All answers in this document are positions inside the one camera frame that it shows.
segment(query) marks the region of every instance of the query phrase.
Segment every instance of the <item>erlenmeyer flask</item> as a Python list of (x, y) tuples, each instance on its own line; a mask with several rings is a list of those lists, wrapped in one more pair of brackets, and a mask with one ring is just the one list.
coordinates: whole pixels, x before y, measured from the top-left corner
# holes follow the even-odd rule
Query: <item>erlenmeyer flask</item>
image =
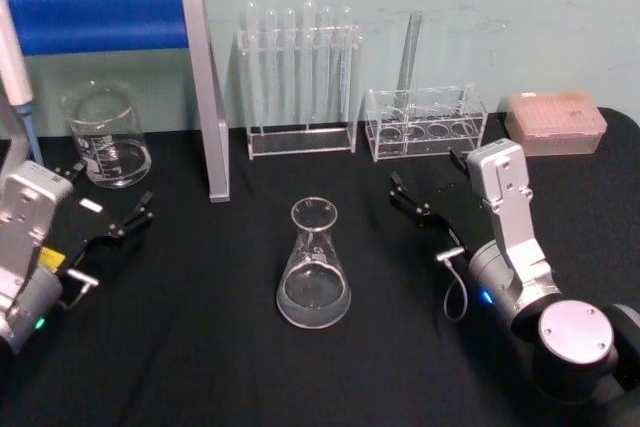
[(351, 303), (351, 289), (331, 241), (338, 211), (328, 200), (307, 197), (295, 203), (291, 218), (298, 238), (278, 287), (278, 309), (297, 327), (329, 327)]

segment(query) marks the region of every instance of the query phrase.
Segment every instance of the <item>black table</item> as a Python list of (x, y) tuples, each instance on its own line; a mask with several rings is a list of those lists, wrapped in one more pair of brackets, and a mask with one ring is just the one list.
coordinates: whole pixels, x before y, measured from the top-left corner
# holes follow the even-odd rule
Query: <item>black table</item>
[[(640, 132), (603, 112), (596, 154), (529, 160), (533, 221), (568, 296), (640, 309)], [(486, 141), (503, 135), (490, 116)], [(210, 204), (199, 133), (147, 140), (153, 167), (140, 184), (77, 189), (119, 214), (153, 189), (154, 224), (87, 256), (101, 287), (50, 314), (25, 347), (0, 425), (553, 426), (584, 411), (536, 391), (530, 352), (490, 307), (444, 319), (450, 279), (387, 189), (392, 170), (425, 195), (460, 180), (445, 157), (373, 163), (360, 132), (354, 155), (249, 161), (234, 130), (232, 201)], [(42, 146), (47, 165), (76, 158), (69, 139)], [(323, 331), (292, 327), (275, 306), (295, 240), (289, 211), (309, 195), (338, 208), (334, 242), (353, 294)]]

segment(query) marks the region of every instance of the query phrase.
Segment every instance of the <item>light green wall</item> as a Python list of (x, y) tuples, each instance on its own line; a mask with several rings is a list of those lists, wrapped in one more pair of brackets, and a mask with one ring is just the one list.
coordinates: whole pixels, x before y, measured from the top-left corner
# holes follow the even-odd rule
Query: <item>light green wall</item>
[[(238, 13), (246, 0), (207, 0), (225, 108), (237, 123), (240, 106), (227, 79)], [(350, 4), (362, 25), (365, 54), (361, 89), (395, 86), (403, 35), (411, 10), (425, 12), (414, 87), (475, 81), (491, 110), (510, 92), (587, 90), (599, 105), (640, 120), (640, 12), (636, 0), (320, 0)], [(145, 130), (191, 124), (183, 52), (107, 56), (97, 65), (137, 79)], [(60, 66), (77, 65), (71, 72)], [(95, 59), (30, 61), (40, 104), (39, 132), (60, 134), (57, 97), (75, 77), (88, 75)]]

